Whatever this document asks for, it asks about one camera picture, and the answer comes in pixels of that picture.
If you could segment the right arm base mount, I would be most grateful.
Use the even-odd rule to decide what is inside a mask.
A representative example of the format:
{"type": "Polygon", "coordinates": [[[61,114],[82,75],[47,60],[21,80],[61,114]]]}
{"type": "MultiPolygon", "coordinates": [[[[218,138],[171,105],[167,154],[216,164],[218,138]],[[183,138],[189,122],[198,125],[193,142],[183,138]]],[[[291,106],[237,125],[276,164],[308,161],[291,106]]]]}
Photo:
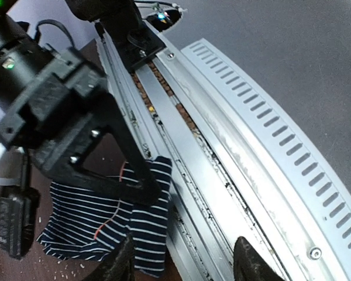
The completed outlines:
{"type": "Polygon", "coordinates": [[[67,1],[70,11],[80,20],[94,22],[99,34],[112,39],[129,73],[153,60],[166,45],[149,28],[158,32],[177,23],[185,9],[163,1],[67,1]]]}

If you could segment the striped navy underwear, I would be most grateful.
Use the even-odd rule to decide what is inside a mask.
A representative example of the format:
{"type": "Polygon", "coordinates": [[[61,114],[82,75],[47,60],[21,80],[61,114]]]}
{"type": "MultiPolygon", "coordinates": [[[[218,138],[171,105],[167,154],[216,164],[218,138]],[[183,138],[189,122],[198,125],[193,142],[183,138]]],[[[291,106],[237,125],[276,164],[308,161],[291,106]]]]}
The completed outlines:
{"type": "Polygon", "coordinates": [[[165,270],[173,165],[163,156],[148,160],[148,164],[161,188],[159,199],[151,206],[52,182],[53,211],[37,238],[44,253],[61,260],[101,262],[130,235],[135,246],[135,269],[160,277],[165,270]]]}

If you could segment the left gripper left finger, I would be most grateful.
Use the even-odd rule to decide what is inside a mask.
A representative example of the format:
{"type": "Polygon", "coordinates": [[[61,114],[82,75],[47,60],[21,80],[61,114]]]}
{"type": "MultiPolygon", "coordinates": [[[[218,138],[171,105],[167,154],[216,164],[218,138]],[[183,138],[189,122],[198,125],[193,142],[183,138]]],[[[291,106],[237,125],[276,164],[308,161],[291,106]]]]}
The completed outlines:
{"type": "Polygon", "coordinates": [[[87,276],[87,281],[135,280],[135,249],[128,235],[99,266],[87,276]]]}

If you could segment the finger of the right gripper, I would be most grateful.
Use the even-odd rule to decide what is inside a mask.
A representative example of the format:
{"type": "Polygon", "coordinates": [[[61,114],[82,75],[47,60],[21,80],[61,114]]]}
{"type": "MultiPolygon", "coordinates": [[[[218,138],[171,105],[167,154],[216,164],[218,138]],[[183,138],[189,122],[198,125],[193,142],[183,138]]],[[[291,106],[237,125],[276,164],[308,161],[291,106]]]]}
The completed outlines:
{"type": "Polygon", "coordinates": [[[36,130],[42,142],[32,160],[46,177],[131,203],[159,198],[160,186],[110,94],[58,105],[36,130]]]}

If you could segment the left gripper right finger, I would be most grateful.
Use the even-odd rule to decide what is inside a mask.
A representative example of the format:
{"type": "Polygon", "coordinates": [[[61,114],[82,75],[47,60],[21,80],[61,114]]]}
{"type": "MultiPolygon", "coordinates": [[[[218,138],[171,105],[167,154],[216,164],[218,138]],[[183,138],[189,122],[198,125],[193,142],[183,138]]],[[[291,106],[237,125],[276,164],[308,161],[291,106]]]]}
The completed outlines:
{"type": "Polygon", "coordinates": [[[233,250],[233,274],[237,281],[283,281],[257,253],[245,237],[239,237],[233,250]]]}

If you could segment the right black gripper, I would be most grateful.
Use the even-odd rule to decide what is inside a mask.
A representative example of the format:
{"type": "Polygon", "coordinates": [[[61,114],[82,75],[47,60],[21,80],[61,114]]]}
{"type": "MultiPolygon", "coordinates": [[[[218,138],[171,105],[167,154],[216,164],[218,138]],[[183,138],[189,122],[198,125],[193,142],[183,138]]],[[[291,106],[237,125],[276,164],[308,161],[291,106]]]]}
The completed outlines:
{"type": "Polygon", "coordinates": [[[86,114],[106,90],[105,75],[78,50],[40,47],[8,15],[0,16],[0,143],[39,147],[86,114]]]}

